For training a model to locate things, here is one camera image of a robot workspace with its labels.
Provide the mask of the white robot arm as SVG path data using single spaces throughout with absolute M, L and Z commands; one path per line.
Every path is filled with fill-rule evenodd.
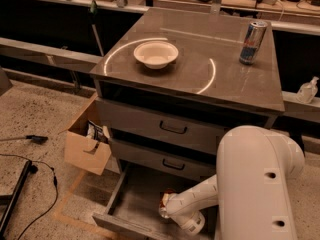
M 218 146 L 216 174 L 180 194 L 165 193 L 159 213 L 196 235 L 205 223 L 201 211 L 216 206 L 214 240 L 298 240 L 286 181 L 298 177 L 304 164 L 291 138 L 236 127 Z

